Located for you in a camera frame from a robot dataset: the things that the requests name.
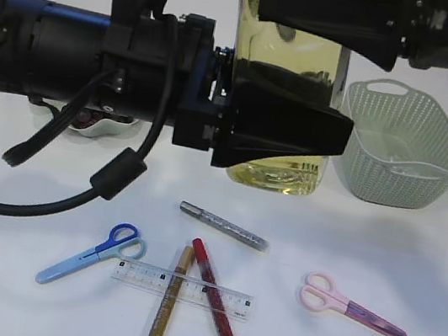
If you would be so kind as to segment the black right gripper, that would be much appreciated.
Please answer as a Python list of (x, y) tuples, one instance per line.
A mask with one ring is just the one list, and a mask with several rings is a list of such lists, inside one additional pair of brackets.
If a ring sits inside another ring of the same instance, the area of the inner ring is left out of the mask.
[(341, 44), (391, 71), (448, 69), (448, 0), (259, 0), (259, 19)]

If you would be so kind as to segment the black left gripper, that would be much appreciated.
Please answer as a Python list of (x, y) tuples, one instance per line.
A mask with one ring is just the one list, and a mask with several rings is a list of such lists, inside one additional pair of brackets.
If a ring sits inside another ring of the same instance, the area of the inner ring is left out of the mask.
[(354, 121), (328, 108), (328, 72), (296, 73), (240, 59), (220, 122), (224, 108), (210, 94), (229, 79), (234, 52), (216, 46), (214, 19), (192, 13), (184, 21), (172, 14), (152, 18), (146, 8), (126, 4), (115, 4), (109, 19), (101, 66), (115, 75), (94, 93), (95, 109), (160, 120), (173, 127), (173, 144), (213, 148), (213, 167), (344, 152)]

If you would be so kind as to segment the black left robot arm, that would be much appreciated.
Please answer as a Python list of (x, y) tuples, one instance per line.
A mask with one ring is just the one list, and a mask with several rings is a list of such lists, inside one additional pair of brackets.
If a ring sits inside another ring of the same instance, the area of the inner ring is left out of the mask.
[(48, 0), (0, 0), (0, 92), (71, 102), (151, 121), (173, 144), (227, 168), (260, 158), (336, 156), (353, 121), (264, 79), (232, 74), (231, 49), (199, 14), (152, 17), (152, 0), (113, 0), (110, 15)]

